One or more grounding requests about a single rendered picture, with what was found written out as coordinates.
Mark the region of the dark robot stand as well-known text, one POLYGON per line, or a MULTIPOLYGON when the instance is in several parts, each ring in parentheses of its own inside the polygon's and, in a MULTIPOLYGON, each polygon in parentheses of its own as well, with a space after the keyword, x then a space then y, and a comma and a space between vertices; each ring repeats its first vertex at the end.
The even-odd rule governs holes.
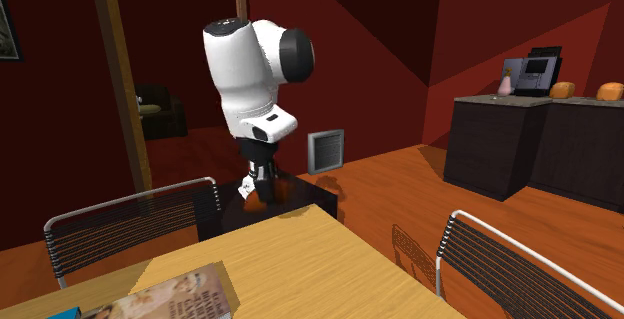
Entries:
POLYGON ((281 172, 281 176, 290 186, 286 202, 269 205, 266 211, 261 212, 243 210, 243 199, 238 192, 241 179, 219 184, 221 210, 207 221, 197 222, 198 240, 202 242, 310 204, 316 204, 330 216, 338 218, 337 195, 287 172, 281 172))

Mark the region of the wooden table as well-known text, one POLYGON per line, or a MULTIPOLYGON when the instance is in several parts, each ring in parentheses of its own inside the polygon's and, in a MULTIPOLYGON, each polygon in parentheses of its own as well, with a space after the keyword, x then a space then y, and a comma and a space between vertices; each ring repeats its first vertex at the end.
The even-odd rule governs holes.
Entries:
POLYGON ((233 319, 463 319, 316 205, 2 309, 0 319, 90 310, 209 263, 233 319))

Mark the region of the book with pale cover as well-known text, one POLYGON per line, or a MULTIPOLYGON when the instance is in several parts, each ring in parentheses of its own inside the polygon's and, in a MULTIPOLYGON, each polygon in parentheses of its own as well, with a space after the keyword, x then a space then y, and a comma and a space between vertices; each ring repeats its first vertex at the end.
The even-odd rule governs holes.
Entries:
POLYGON ((80 319, 233 319, 239 306, 220 261, 98 306, 80 319))

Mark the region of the dark counter cabinet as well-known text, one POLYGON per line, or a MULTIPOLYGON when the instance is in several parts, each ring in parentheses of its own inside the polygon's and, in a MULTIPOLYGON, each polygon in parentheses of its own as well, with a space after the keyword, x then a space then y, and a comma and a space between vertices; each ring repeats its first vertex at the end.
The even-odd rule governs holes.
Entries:
POLYGON ((443 178, 504 201, 526 186, 624 213, 624 84, 575 96, 561 49, 505 60, 495 94, 457 97, 443 178))

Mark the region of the blue flat object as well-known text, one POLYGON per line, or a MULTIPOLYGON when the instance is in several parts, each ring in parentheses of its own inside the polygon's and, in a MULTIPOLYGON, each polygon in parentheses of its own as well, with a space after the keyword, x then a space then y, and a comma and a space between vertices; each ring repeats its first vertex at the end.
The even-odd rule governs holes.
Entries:
POLYGON ((46 319, 81 319, 82 312, 79 307, 73 307, 65 311, 56 313, 46 319))

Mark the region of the grey wall vent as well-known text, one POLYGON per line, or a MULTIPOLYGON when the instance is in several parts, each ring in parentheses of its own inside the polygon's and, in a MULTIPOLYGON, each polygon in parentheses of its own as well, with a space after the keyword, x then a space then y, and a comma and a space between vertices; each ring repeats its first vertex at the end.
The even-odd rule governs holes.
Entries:
POLYGON ((310 133, 308 142, 308 173, 316 175, 344 165, 344 130, 310 133))

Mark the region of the wooden door frame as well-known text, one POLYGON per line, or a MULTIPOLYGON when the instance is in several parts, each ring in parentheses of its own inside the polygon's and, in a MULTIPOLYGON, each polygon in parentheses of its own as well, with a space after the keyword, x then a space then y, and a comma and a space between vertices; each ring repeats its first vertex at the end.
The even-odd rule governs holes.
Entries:
POLYGON ((201 31, 211 20, 237 15, 240 0, 94 0, 128 157, 131 189, 210 175, 230 182, 243 161, 225 132, 203 56, 201 31), (182 99, 188 138, 144 140, 139 83, 162 84, 182 99))

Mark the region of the framed wall picture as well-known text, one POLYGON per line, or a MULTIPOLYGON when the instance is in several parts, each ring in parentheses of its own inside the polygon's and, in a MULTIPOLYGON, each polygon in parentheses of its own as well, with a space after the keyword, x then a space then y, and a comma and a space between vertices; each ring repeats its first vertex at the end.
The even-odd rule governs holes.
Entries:
POLYGON ((0 0, 0 61, 20 62, 23 53, 7 0, 0 0))

